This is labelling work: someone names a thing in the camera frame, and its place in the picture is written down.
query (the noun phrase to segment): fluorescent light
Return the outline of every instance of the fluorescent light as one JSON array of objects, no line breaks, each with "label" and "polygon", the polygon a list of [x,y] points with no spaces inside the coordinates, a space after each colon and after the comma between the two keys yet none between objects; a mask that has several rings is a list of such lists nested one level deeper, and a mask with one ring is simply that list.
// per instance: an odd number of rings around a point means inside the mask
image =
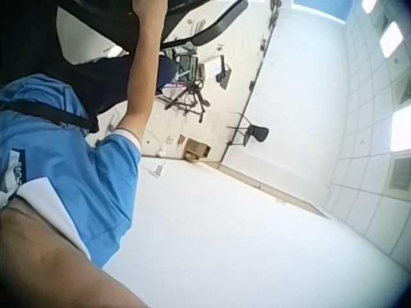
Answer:
[{"label": "fluorescent light", "polygon": [[121,48],[120,46],[113,46],[111,47],[109,53],[107,54],[107,57],[109,58],[115,58],[117,56],[119,56],[119,54],[123,51],[123,48]]},{"label": "fluorescent light", "polygon": [[392,22],[383,34],[380,44],[385,58],[388,58],[403,41],[403,35],[396,22]]},{"label": "fluorescent light", "polygon": [[398,110],[392,117],[391,151],[411,149],[411,106]]},{"label": "fluorescent light", "polygon": [[362,0],[362,8],[367,14],[370,14],[375,7],[377,0]]}]

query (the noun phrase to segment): cable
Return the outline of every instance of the cable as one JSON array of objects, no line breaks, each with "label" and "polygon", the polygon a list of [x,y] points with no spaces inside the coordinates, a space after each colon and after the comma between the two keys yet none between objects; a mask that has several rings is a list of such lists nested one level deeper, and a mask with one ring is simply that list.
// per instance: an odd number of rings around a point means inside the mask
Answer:
[{"label": "cable", "polygon": [[162,164],[157,166],[157,169],[155,171],[149,170],[147,167],[144,167],[151,175],[153,175],[156,178],[160,178],[164,175],[164,165],[166,164],[166,150],[163,148],[161,141],[157,138],[154,133],[152,133],[150,130],[145,130],[145,132],[149,133],[160,145],[160,150],[155,152],[156,155],[160,157],[158,152],[161,151],[162,153]]}]

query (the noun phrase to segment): black office chair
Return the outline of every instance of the black office chair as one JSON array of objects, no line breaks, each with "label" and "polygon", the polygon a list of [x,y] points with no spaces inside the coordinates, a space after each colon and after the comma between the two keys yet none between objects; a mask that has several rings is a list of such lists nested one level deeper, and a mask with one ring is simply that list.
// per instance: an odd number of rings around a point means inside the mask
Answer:
[{"label": "black office chair", "polygon": [[233,141],[229,141],[227,144],[229,146],[244,146],[246,147],[247,144],[250,141],[250,138],[253,136],[258,142],[264,142],[268,134],[270,133],[270,130],[267,127],[260,127],[257,125],[251,124],[251,122],[242,114],[239,114],[241,116],[241,119],[245,119],[250,126],[249,127],[232,127],[232,126],[227,126],[228,128],[232,128],[233,130],[236,130],[236,132],[242,134],[244,136],[244,140],[242,143],[233,143]]},{"label": "black office chair", "polygon": [[[136,50],[139,25],[132,11],[132,0],[58,0],[60,6],[73,14],[92,29],[107,37],[124,50]],[[171,33],[177,24],[191,10],[210,0],[168,0],[168,13],[162,39]],[[221,35],[248,7],[247,0],[237,0],[210,27],[196,35],[163,42],[161,49],[191,44],[203,46]]]}]

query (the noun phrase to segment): air vent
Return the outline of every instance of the air vent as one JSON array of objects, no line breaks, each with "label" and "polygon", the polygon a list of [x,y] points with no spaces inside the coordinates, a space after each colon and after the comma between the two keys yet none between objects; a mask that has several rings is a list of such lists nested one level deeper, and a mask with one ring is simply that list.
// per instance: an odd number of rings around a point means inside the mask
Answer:
[{"label": "air vent", "polygon": [[392,154],[384,195],[411,201],[411,151]]},{"label": "air vent", "polygon": [[390,189],[409,191],[411,188],[411,158],[398,158],[394,161]]},{"label": "air vent", "polygon": [[382,37],[382,35],[384,34],[385,30],[388,28],[390,23],[391,23],[391,20],[384,13],[382,13],[378,17],[377,21],[374,24],[374,27],[375,27],[375,30],[377,31],[379,37]]},{"label": "air vent", "polygon": [[411,101],[411,70],[407,69],[400,77],[398,77],[392,86],[392,94],[396,110],[405,107]]}]

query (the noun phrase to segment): person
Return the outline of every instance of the person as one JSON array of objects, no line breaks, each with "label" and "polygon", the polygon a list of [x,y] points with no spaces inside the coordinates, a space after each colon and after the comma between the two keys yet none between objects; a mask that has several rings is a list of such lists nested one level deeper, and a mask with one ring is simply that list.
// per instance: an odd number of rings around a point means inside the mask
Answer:
[{"label": "person", "polygon": [[[144,128],[175,64],[159,50],[167,0],[133,0],[133,55],[71,65],[56,31],[56,0],[8,1],[0,70],[0,279],[28,307],[146,307],[102,271],[132,224]],[[90,130],[15,111],[86,119],[128,100],[96,148]]]}]

